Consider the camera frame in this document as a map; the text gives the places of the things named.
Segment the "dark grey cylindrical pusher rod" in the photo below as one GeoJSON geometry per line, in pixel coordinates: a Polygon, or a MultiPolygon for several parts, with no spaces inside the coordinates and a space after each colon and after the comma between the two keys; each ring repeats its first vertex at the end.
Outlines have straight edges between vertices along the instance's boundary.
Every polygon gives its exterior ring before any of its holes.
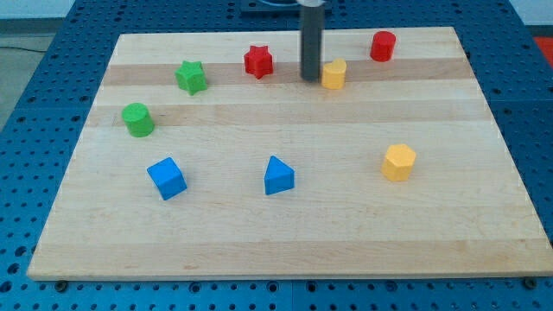
{"type": "Polygon", "coordinates": [[[308,82],[321,76],[324,4],[301,3],[300,11],[300,74],[308,82]]]}

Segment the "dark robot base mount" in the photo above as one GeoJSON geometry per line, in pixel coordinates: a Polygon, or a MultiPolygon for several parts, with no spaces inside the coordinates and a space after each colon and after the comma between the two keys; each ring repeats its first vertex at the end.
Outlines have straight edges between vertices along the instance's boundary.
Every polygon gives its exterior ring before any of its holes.
{"type": "Polygon", "coordinates": [[[315,1],[239,0],[237,8],[240,15],[246,17],[298,16],[304,4],[315,4],[315,1]]]}

